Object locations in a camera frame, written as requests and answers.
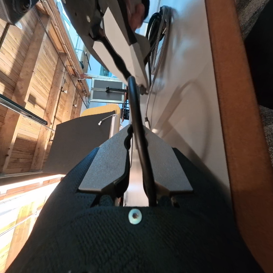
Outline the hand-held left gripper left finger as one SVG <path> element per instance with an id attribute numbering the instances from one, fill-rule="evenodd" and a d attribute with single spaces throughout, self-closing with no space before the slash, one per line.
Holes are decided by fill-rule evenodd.
<path id="1" fill-rule="evenodd" d="M 127 125 L 98 149 L 79 190 L 123 197 L 129 185 L 132 126 Z"/>

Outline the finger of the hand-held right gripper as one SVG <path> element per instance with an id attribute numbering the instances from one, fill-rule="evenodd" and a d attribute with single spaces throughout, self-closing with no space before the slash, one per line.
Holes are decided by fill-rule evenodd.
<path id="1" fill-rule="evenodd" d="M 92 37 L 92 56 L 122 81 L 131 73 L 125 64 L 125 53 L 132 45 L 132 35 L 97 35 Z"/>
<path id="2" fill-rule="evenodd" d="M 126 50 L 125 64 L 131 76 L 135 77 L 136 83 L 143 89 L 148 89 L 148 76 L 145 70 L 145 59 L 151 49 L 148 39 L 132 31 L 128 22 L 125 22 L 123 15 L 126 15 L 126 8 L 120 6 L 108 6 L 103 17 L 105 36 L 111 35 L 132 35 L 132 45 Z"/>

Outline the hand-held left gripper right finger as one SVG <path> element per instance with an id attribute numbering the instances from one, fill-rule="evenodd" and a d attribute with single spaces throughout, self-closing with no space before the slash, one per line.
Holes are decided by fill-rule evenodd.
<path id="1" fill-rule="evenodd" d="M 193 188 L 172 147 L 143 126 L 157 197 L 191 193 Z"/>

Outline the person's right hand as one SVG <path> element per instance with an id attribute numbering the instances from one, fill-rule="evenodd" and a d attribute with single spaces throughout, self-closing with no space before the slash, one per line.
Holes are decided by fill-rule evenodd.
<path id="1" fill-rule="evenodd" d="M 127 1 L 128 22 L 132 31 L 142 26 L 145 16 L 145 5 L 140 1 Z"/>

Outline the black board with yellow edge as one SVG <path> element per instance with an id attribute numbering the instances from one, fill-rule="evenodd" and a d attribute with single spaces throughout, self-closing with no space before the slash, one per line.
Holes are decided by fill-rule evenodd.
<path id="1" fill-rule="evenodd" d="M 56 127 L 44 173 L 66 175 L 94 148 L 109 139 L 113 114 L 121 114 L 117 104 L 84 110 L 78 118 Z"/>

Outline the grey framed partition panel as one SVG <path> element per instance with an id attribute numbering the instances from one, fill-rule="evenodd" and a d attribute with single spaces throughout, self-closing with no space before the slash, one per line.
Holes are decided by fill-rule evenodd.
<path id="1" fill-rule="evenodd" d="M 118 78 L 92 77 L 90 102 L 123 104 L 125 89 L 126 85 Z"/>

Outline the white board stand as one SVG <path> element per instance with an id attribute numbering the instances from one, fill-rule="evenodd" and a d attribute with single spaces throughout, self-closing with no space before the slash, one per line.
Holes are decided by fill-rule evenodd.
<path id="1" fill-rule="evenodd" d="M 120 130 L 120 116 L 118 114 L 113 114 L 111 119 L 110 135 L 109 138 L 113 137 Z"/>

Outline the black ceiling rail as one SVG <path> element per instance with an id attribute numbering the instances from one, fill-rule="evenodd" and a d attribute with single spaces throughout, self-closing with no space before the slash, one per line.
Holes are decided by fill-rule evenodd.
<path id="1" fill-rule="evenodd" d="M 48 125 L 47 121 L 45 121 L 44 119 L 40 118 L 39 116 L 35 115 L 34 113 L 30 112 L 26 108 L 20 106 L 19 104 L 15 103 L 14 101 L 12 101 L 11 99 L 9 99 L 8 97 L 2 94 L 0 94 L 0 104 L 12 110 L 13 112 L 20 114 L 24 116 L 25 118 L 28 118 L 40 125 L 43 125 L 43 126 Z"/>

